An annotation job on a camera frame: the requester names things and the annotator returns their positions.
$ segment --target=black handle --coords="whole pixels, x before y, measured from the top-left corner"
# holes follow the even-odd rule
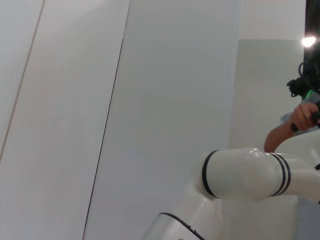
[[[318,107],[318,109],[320,110],[320,101],[317,101],[317,102],[315,103],[315,105],[316,105],[316,106]],[[319,112],[319,111],[313,112],[313,113],[311,114],[311,120],[312,120],[312,122],[313,122],[314,124],[316,124],[316,125],[320,128],[320,123],[318,123],[318,119],[320,119],[320,112]],[[299,131],[299,128],[298,128],[294,123],[292,123],[290,127],[291,127],[292,131],[294,131],[294,132]]]

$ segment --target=person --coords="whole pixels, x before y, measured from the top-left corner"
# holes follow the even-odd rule
[[[264,142],[264,151],[273,153],[285,140],[318,130],[319,127],[311,120],[311,114],[319,111],[315,105],[318,101],[320,101],[320,95],[310,90],[294,111],[282,116],[281,124],[267,135]],[[291,129],[292,123],[297,126],[299,131],[294,132]]]

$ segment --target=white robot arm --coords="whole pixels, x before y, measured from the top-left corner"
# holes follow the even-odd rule
[[[203,156],[181,203],[173,213],[160,213],[143,239],[216,240],[222,217],[215,199],[297,195],[318,203],[319,189],[320,173],[297,156],[255,148],[213,151]]]

